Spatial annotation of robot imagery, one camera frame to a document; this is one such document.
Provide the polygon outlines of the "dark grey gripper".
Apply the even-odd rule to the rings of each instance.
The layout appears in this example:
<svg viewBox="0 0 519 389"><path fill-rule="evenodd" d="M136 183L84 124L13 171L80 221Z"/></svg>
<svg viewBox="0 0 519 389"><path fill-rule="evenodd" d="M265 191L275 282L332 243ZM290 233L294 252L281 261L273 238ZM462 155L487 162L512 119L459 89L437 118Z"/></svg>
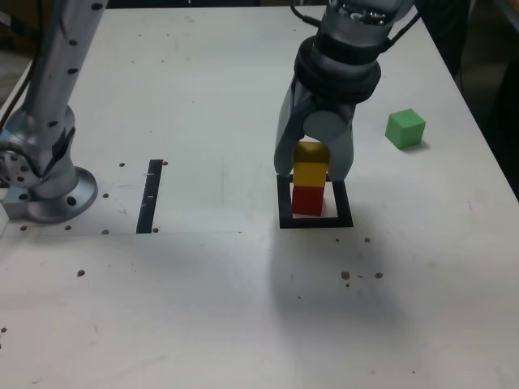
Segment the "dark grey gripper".
<svg viewBox="0 0 519 389"><path fill-rule="evenodd" d="M314 105L319 111L309 114ZM278 119L274 151L277 174L286 177L292 171L295 148L304 136L305 119L306 135L328 148L329 177L333 182L344 181L354 161L353 136L348 123L353 121L353 105L311 97L296 76L292 78Z"/></svg>

